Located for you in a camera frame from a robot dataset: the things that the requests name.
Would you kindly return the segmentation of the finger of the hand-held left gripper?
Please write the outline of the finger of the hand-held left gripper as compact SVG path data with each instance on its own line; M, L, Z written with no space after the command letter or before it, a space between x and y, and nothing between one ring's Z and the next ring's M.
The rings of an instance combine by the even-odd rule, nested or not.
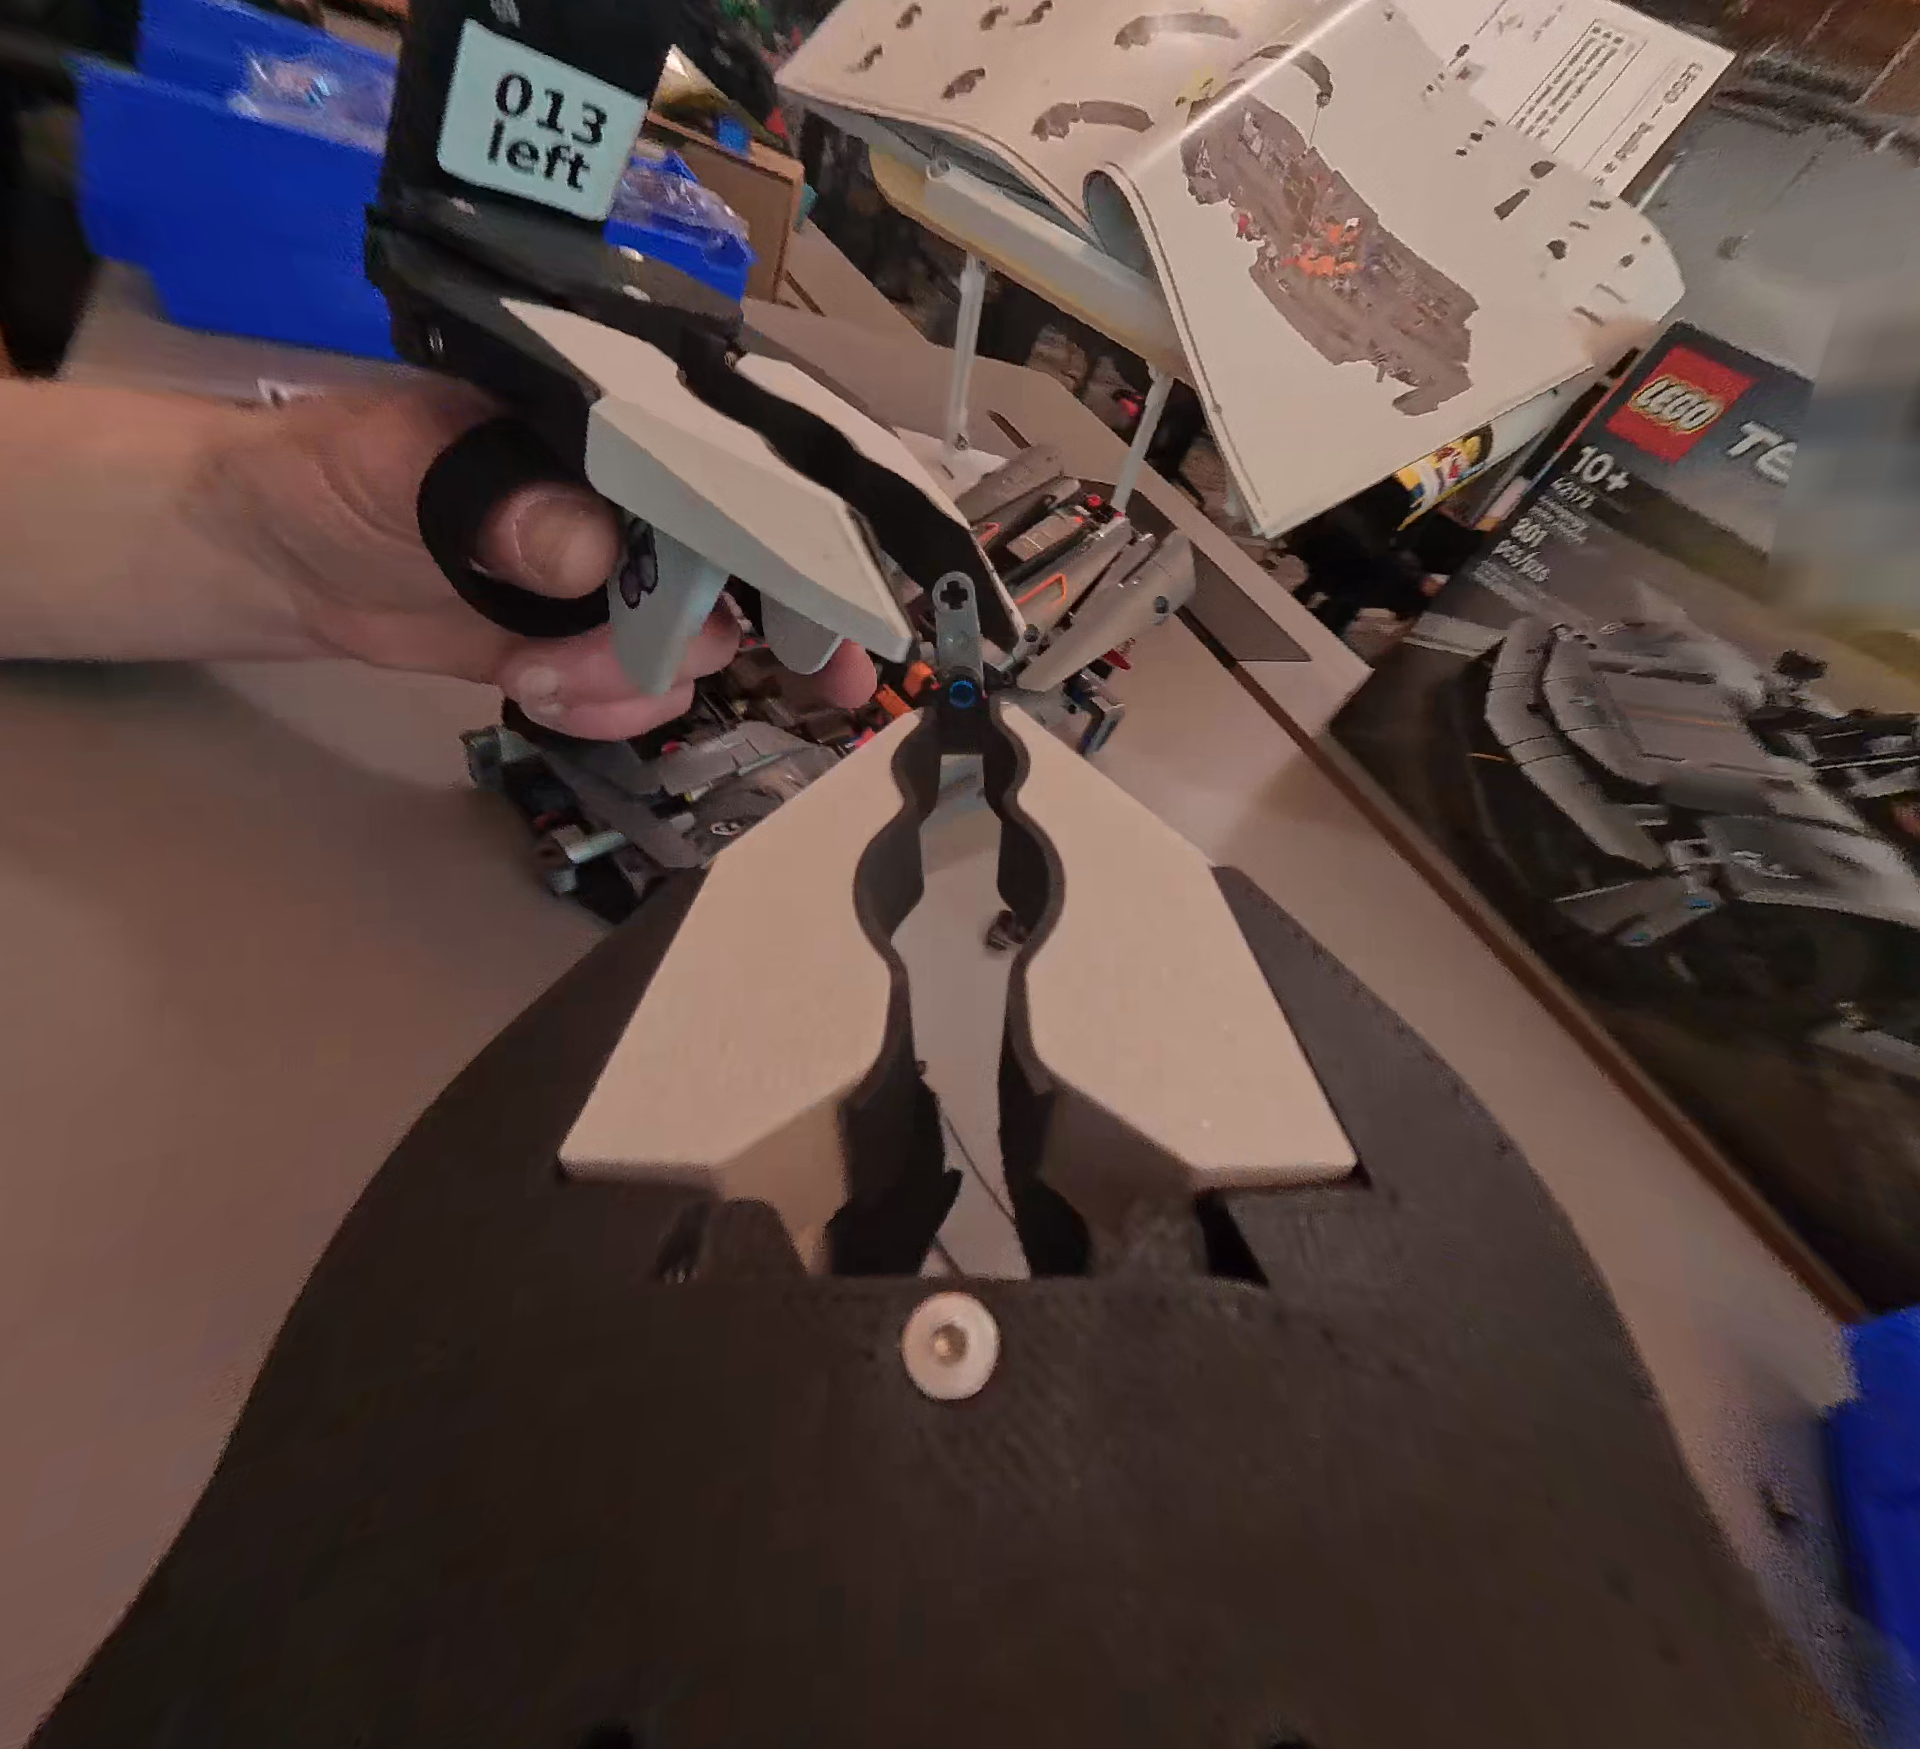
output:
M950 570L991 614L991 568L957 503L875 418L800 366L729 345L685 345L704 418L683 541L800 616L901 616L886 568L920 590Z
M651 539L653 582L635 601L609 585L620 665L680 665L732 578L772 604L776 650L793 665L822 665L840 640L911 654L915 633L840 495L702 403L656 345L550 305L504 308L592 385L587 487Z

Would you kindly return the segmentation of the person's left forearm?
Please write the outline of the person's left forearm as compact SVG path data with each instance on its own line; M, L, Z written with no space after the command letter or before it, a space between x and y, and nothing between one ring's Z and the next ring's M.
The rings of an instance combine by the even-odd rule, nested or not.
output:
M6 663L201 660L258 627L221 531L243 411L161 393L2 387Z

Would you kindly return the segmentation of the person's left hand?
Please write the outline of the person's left hand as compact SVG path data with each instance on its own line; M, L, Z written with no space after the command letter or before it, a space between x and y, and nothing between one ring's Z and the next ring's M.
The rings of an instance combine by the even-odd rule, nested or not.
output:
M672 685L642 693L611 631L530 639L485 623L419 541L417 494L433 460L495 410L475 390L419 382L370 398L321 396L253 419L260 434L226 478L248 552L288 623L248 653L339 656L394 673L491 685L546 730L586 739L648 733L691 706L698 681L742 649L718 602Z

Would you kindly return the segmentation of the cardboard box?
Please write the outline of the cardboard box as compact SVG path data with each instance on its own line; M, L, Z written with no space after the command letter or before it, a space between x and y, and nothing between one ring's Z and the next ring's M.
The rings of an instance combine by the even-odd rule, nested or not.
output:
M644 135L679 153L692 176L744 221L753 250L747 297L776 300L800 224L804 166L753 135L729 147L713 135L679 125L656 108L646 114Z

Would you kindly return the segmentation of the blue storage bin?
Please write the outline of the blue storage bin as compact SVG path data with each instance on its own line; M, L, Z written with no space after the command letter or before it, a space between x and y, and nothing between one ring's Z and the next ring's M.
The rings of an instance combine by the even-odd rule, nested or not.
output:
M755 267L744 217L680 153L642 139L623 174L605 237L740 302Z
M92 251L179 327L394 361L362 253L394 73L239 0L136 0L129 64L72 59Z
M1825 1449L1859 1615L1901 1671L1918 1669L1918 1307L1845 1328L1854 1394Z

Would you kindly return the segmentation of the small grey lego beam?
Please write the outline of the small grey lego beam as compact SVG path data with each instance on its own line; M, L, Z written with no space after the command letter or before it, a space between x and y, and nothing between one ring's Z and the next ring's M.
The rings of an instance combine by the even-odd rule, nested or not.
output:
M964 725L986 703L982 639L973 578L950 570L933 585L933 673L942 721Z

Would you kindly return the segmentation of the grey lego car model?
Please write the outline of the grey lego car model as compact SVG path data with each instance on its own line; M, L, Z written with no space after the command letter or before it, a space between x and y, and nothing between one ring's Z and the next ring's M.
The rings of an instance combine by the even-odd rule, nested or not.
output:
M1002 460L963 452L954 491L1026 621L1012 653L982 646L986 692L1010 692L1078 753L1096 753L1121 717L1111 678L1130 646L1194 594L1193 544L1162 521L1127 520L1054 446ZM865 706L832 706L745 636L685 716L629 743L564 738L504 703L464 732L468 776L515 810L552 895L620 922L667 874L704 866L892 721L940 700L933 604L909 585L902 594L919 653L879 660Z

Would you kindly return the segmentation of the dark lego set box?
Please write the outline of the dark lego set box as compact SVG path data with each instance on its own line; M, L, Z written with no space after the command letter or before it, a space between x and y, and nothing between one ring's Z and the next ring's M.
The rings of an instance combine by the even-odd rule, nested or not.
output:
M1671 323L1329 741L1886 1311L1918 1288L1915 658L1773 597L1808 405Z

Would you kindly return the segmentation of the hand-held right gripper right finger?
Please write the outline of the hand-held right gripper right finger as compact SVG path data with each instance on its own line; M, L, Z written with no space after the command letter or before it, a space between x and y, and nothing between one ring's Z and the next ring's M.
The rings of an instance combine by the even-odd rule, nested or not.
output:
M1204 1200L1353 1179L1213 861L1015 706L981 760L1019 928L996 1141L1030 1274L1083 1278L1162 1233L1204 1260Z

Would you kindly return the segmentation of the pale grey booklet stand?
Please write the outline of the pale grey booklet stand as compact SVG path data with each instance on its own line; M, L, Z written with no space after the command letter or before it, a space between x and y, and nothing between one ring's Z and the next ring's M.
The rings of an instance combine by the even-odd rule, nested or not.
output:
M885 128L870 131L868 153L886 202L963 250L942 463L954 466L967 441L982 297L989 277L998 274L1146 361L1146 403L1113 480L1111 507L1124 511L1170 385L1188 377L1185 346L1158 280L1113 259L1043 207L922 153Z

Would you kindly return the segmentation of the lego instruction booklet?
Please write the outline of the lego instruction booklet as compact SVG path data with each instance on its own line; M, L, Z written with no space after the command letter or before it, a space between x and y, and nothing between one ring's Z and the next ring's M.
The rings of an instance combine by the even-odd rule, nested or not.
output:
M785 97L1144 280L1261 537L1611 366L1732 55L1611 0L840 0Z

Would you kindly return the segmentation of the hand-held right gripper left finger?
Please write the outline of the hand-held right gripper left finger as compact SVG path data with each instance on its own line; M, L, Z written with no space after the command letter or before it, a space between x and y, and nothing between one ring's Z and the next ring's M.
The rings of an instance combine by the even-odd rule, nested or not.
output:
M560 1144L567 1176L763 1205L815 1274L925 1267L957 1179L895 940L940 761L915 711L713 859Z

